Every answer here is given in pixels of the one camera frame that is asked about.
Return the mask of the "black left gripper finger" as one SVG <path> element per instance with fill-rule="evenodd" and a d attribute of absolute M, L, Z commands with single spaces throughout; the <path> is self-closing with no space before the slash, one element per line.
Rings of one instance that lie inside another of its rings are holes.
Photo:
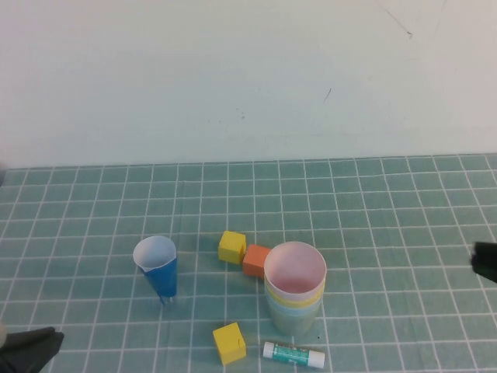
<path fill-rule="evenodd" d="M 2 343 L 34 343 L 53 336 L 56 333 L 54 327 L 45 327 L 19 333 L 9 333 L 6 329 L 1 330 Z"/>
<path fill-rule="evenodd" d="M 64 334 L 34 343 L 1 343 L 1 372 L 40 372 L 59 352 Z"/>

